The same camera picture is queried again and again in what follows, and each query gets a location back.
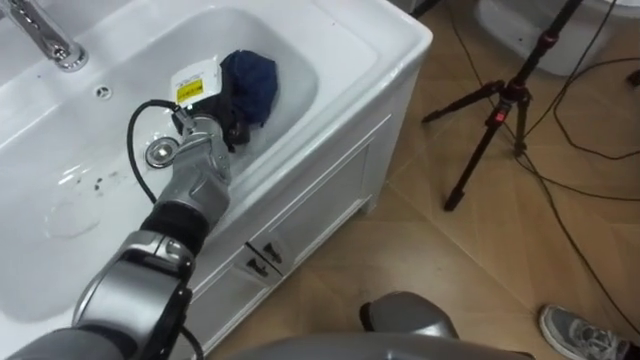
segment white sink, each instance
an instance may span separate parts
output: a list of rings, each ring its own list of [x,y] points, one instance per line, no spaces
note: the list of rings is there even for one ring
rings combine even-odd
[[[68,325],[86,283],[148,214],[125,130],[140,103],[168,98],[171,75],[238,49],[278,64],[272,116],[232,157],[224,228],[424,50],[413,23],[397,40],[407,23],[386,0],[133,0],[77,38],[91,56],[80,72],[42,60],[0,77],[0,357]],[[10,34],[9,45],[29,41]],[[95,96],[102,85],[111,98]],[[144,113],[135,147],[155,193],[171,170],[148,168],[143,152],[162,136],[177,137],[168,114]]]

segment dark blue towel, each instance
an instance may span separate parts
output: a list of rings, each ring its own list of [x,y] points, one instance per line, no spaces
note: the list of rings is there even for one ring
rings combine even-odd
[[[235,110],[243,114],[244,122],[264,125],[278,92],[276,63],[252,51],[239,50],[220,66],[231,78]]]

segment gray shoe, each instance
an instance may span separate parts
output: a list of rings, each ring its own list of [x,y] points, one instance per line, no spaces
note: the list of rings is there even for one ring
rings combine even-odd
[[[539,321],[547,342],[572,360],[622,360],[629,349],[629,341],[559,306],[544,307]]]

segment tripod leg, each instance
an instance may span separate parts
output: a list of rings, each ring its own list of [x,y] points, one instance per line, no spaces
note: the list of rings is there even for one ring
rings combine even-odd
[[[458,183],[453,188],[451,194],[449,195],[449,198],[445,202],[445,211],[455,210],[464,197],[464,187],[469,182],[473,171],[478,166],[478,163],[480,162],[480,159],[482,159],[482,155],[484,155],[485,151],[489,147],[489,144],[491,144],[491,140],[493,140],[496,132],[498,131],[502,123],[506,120],[510,109],[511,105],[501,103],[491,113],[489,119],[487,120],[487,131],[485,131],[484,136],[482,136],[482,139],[476,147],[476,150],[473,152],[473,155],[471,155],[471,159],[469,160],[467,167],[462,172],[462,176],[460,176]]]
[[[502,89],[504,88],[504,81],[494,81],[494,82],[490,82],[485,84],[483,87],[481,87],[480,89],[472,92],[469,95],[466,95],[465,97],[454,101],[453,103],[451,103],[449,106],[445,107],[442,110],[436,110],[434,112],[432,112],[431,114],[427,115],[424,117],[424,119],[422,119],[422,123],[426,124],[426,123],[430,123],[434,120],[438,120],[439,118],[443,117],[444,115],[460,110],[464,107],[467,107],[473,103],[476,103],[480,100],[486,99],[488,97],[491,97],[497,93],[499,93]]]
[[[530,104],[531,94],[526,90],[524,97],[518,101],[518,124],[516,125],[516,141],[514,144],[514,154],[516,157],[522,156],[527,150],[527,144],[524,142],[524,132],[527,127],[527,114]]]

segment black cable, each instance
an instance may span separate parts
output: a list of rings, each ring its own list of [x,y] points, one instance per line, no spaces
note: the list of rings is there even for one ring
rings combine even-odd
[[[607,13],[606,17],[605,17],[605,21],[603,21],[603,24],[601,24],[601,28],[604,26],[604,23],[606,22],[606,18],[608,18],[609,14],[611,13],[611,11],[613,10],[613,5],[615,5],[616,0],[613,1],[612,6],[609,8],[609,12]],[[483,81],[482,78],[480,77],[480,73],[478,72],[477,68],[475,67],[474,61],[473,61],[473,57],[471,56],[471,54],[469,53],[469,51],[467,50],[467,47],[464,43],[464,39],[462,38],[462,36],[460,35],[460,33],[457,30],[457,25],[455,22],[455,18],[453,16],[453,12],[451,11],[451,9],[448,7],[448,2],[445,1],[445,4],[447,4],[447,9],[449,11],[449,15],[451,16],[451,24],[452,27],[454,29],[454,33],[456,34],[456,37],[458,38],[460,45],[465,49],[465,53],[467,55],[467,60],[469,61],[469,64],[471,64],[471,68],[476,76],[476,79],[478,80],[478,83],[480,84],[480,86],[483,86]],[[583,59],[580,60],[580,62],[578,63],[578,65],[576,66],[575,71],[577,71],[577,69],[580,67],[580,63],[582,62]],[[585,69],[584,71],[581,72],[581,75],[584,74],[586,71],[589,71],[588,69]],[[571,81],[567,81],[568,85],[565,85],[565,87],[568,87],[573,81],[575,80],[571,80]],[[505,128],[507,129],[507,131],[511,134],[511,136],[513,137],[513,139],[516,138],[513,130],[511,130],[511,128],[508,126],[508,124],[504,124]],[[611,296],[611,294],[609,293],[609,291],[607,290],[607,288],[604,286],[604,284],[602,283],[602,280],[600,280],[600,278],[598,277],[598,274],[595,272],[595,270],[593,269],[593,267],[591,266],[591,264],[589,263],[589,261],[587,260],[586,256],[583,254],[582,250],[580,249],[580,247],[578,246],[578,244],[575,242],[575,240],[573,239],[573,236],[571,236],[571,233],[569,232],[569,230],[567,229],[566,225],[564,224],[564,221],[562,220],[562,217],[560,216],[560,212],[558,211],[558,208],[555,204],[555,200],[553,199],[553,195],[551,194],[551,191],[549,190],[547,184],[545,181],[549,181],[555,185],[561,186],[565,189],[577,192],[579,194],[582,195],[586,195],[586,196],[592,196],[592,197],[597,197],[597,198],[602,198],[602,199],[609,199],[609,200],[621,200],[621,201],[638,201],[640,199],[627,199],[627,198],[616,198],[616,197],[610,197],[610,196],[603,196],[603,195],[598,195],[598,194],[590,194],[587,192],[584,192],[582,190],[578,190],[578,189],[574,189],[572,187],[569,187],[567,185],[561,184],[557,181],[548,179],[544,176],[542,176],[539,172],[538,169],[535,167],[535,165],[533,164],[533,161],[531,160],[531,158],[529,157],[529,155],[526,152],[523,152],[523,156],[527,159],[527,161],[529,162],[529,164],[531,165],[531,168],[527,167],[526,165],[522,164],[520,162],[520,160],[518,158],[516,158],[516,161],[518,162],[518,164],[520,166],[522,166],[523,168],[525,168],[527,171],[529,171],[531,174],[533,174],[536,179],[538,179],[538,181],[540,182],[546,196],[547,199],[549,201],[549,205],[551,207],[551,210],[553,211],[553,214],[556,218],[556,221],[558,222],[558,225],[560,225],[560,228],[562,229],[562,232],[564,233],[564,235],[566,236],[568,242],[570,243],[572,249],[574,250],[574,252],[576,253],[576,255],[578,256],[578,258],[580,259],[580,261],[582,262],[582,264],[587,268],[589,274],[593,277],[593,279],[596,281],[596,283],[598,284],[598,286],[600,287],[600,289],[602,290],[602,292],[604,293],[604,295],[606,296],[607,300],[613,305],[613,307],[616,309],[616,311],[620,314],[620,316],[627,322],[627,324],[638,334],[640,335],[640,329],[638,329],[633,322],[629,319],[629,317],[622,311],[622,309],[620,309],[620,306],[618,306],[618,303],[613,299],[613,297]]]
[[[589,51],[591,50],[591,48],[593,47],[593,44],[595,44],[596,40],[598,39],[598,36],[600,36],[600,33],[602,32],[602,29],[604,29],[604,26],[607,24],[607,21],[609,20],[609,17],[611,16],[611,13],[613,12],[613,9],[616,6],[616,3],[618,2],[618,0],[613,0],[611,2],[611,5],[609,6],[609,10],[607,10],[607,13],[604,15],[604,18],[602,19],[602,22],[600,23],[600,26],[598,27],[598,30],[596,30],[595,34],[593,35],[593,38],[591,39],[591,41],[589,42],[589,45],[587,45],[587,48],[585,49],[585,51],[582,53],[582,56],[580,56],[580,59],[578,60],[578,62],[576,63],[576,66],[573,68],[573,71],[571,72],[571,74],[569,75],[569,77],[567,78],[567,80],[565,81],[564,85],[562,86],[562,88],[560,89],[560,91],[558,92],[558,94],[556,95],[556,97],[551,101],[551,103],[549,104],[549,107],[547,107],[547,110],[544,111],[544,113],[540,116],[540,118],[533,124],[532,127],[529,128],[529,130],[527,130],[527,132],[524,134],[525,138],[527,136],[529,136],[529,134],[536,128],[538,127],[538,125],[540,125],[540,123],[547,117],[547,115],[549,115],[549,112],[551,112],[551,109],[553,109],[554,104],[558,101],[558,99],[560,99],[561,97],[564,96],[564,93],[567,91],[567,88],[569,86],[570,80],[574,77],[574,75],[578,72],[578,69],[580,69],[580,66],[582,65],[582,62],[584,61],[584,59],[587,57],[587,55],[589,54]]]
[[[189,344],[191,344],[191,347],[196,354],[196,360],[204,360],[204,351],[202,350],[202,346],[200,346],[200,342],[198,342],[195,335],[193,335],[193,333],[184,326],[180,328],[180,334],[182,334]]]
[[[562,132],[562,135],[567,140],[569,145],[571,145],[573,148],[576,148],[578,150],[587,152],[589,154],[600,156],[600,157],[605,158],[607,160],[614,160],[614,161],[615,160],[623,160],[623,159],[626,159],[626,158],[629,158],[629,157],[632,157],[632,156],[640,154],[640,150],[635,150],[635,151],[632,151],[630,153],[623,154],[623,155],[607,155],[607,154],[601,153],[599,151],[592,150],[592,149],[580,146],[580,145],[576,144],[573,141],[573,139],[571,138],[571,135],[569,135],[569,132],[564,127],[564,124],[562,124],[562,121],[560,120],[560,116],[558,115],[558,109],[559,109],[560,105],[562,104],[562,100],[564,99],[566,94],[568,94],[569,88],[581,76],[583,76],[583,75],[587,74],[589,71],[591,71],[593,69],[596,69],[596,68],[598,68],[600,66],[603,66],[603,65],[610,65],[610,64],[629,62],[629,61],[633,61],[633,62],[640,61],[640,57],[632,57],[632,58],[624,58],[624,59],[615,59],[615,60],[603,61],[603,62],[600,62],[600,63],[597,63],[597,64],[589,66],[588,68],[584,69],[580,73],[576,74],[573,78],[570,78],[568,80],[566,91],[562,93],[562,96],[560,96],[560,98],[558,98],[558,101],[556,101],[555,105],[553,106],[553,117],[555,118],[555,121],[558,124],[558,127],[560,128],[560,131]]]
[[[174,112],[179,110],[180,107],[176,103],[171,101],[149,100],[143,103],[142,105],[140,105],[136,109],[136,111],[133,112],[133,115],[131,115],[131,119],[129,120],[129,126],[127,127],[127,155],[129,156],[129,165],[131,165],[133,176],[136,178],[136,181],[138,181],[138,184],[142,188],[142,191],[144,191],[144,193],[147,195],[151,203],[155,204],[157,201],[156,196],[153,194],[153,192],[151,191],[147,183],[144,181],[144,178],[142,178],[142,174],[140,174],[140,169],[138,169],[138,165],[136,164],[136,157],[133,151],[133,130],[135,129],[136,122],[138,121],[138,117],[140,117],[140,114],[142,114],[144,110],[150,107],[166,108]]]
[[[558,225],[560,225],[560,228],[562,229],[562,232],[567,237],[567,240],[569,241],[569,244],[573,248],[574,252],[576,253],[576,255],[578,255],[578,258],[580,258],[580,261],[582,262],[584,267],[587,268],[587,270],[589,271],[589,273],[591,274],[593,279],[596,281],[596,283],[600,287],[600,289],[602,289],[602,292],[606,296],[607,300],[609,300],[611,305],[613,305],[613,307],[616,309],[616,311],[620,314],[620,316],[622,316],[622,318],[627,322],[627,324],[629,324],[629,326],[636,332],[636,334],[640,335],[640,329],[638,329],[638,327],[636,327],[633,324],[631,319],[629,319],[629,317],[627,317],[627,315],[625,315],[625,313],[622,311],[622,309],[620,309],[620,306],[618,306],[618,303],[616,303],[616,301],[613,299],[613,297],[611,296],[609,291],[607,291],[607,288],[602,283],[602,280],[600,280],[600,278],[598,277],[598,274],[593,269],[593,267],[591,266],[591,264],[587,260],[586,256],[582,253],[582,250],[580,250],[580,247],[578,246],[576,241],[573,239],[573,236],[571,236],[571,233],[567,229],[567,226],[564,224],[564,221],[562,220],[562,217],[560,216],[560,212],[558,211],[558,208],[556,206],[555,200],[553,199],[553,195],[551,195],[551,191],[549,190],[549,187],[545,183],[543,177],[538,172],[538,169],[535,167],[535,165],[531,161],[531,158],[529,158],[529,155],[527,155],[526,153],[523,153],[523,155],[527,159],[529,164],[531,165],[531,171],[535,174],[536,178],[540,182],[540,185],[542,186],[542,189],[544,190],[544,192],[545,192],[545,194],[547,196],[547,199],[549,200],[549,205],[551,206],[551,210],[553,211],[553,215],[555,216],[556,221],[558,222]]]

